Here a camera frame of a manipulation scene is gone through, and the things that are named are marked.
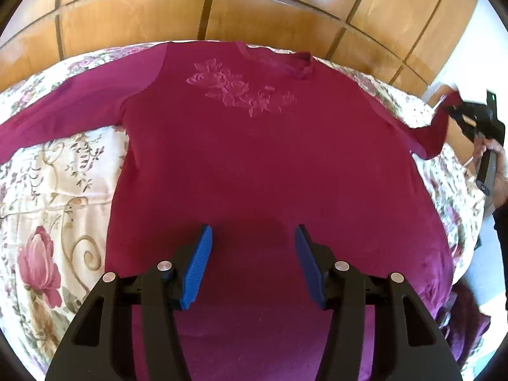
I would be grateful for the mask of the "person's right hand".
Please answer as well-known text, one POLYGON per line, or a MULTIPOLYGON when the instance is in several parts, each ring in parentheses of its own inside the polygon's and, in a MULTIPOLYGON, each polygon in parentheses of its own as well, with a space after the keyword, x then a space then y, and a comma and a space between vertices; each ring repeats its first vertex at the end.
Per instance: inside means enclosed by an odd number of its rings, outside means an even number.
POLYGON ((497 168, 495 172, 492 189, 492 202, 496 209, 499 209, 507 202, 507 155, 504 147, 495 139, 477 137, 474 140, 474 165, 483 157, 486 151, 493 151, 497 157, 497 168))

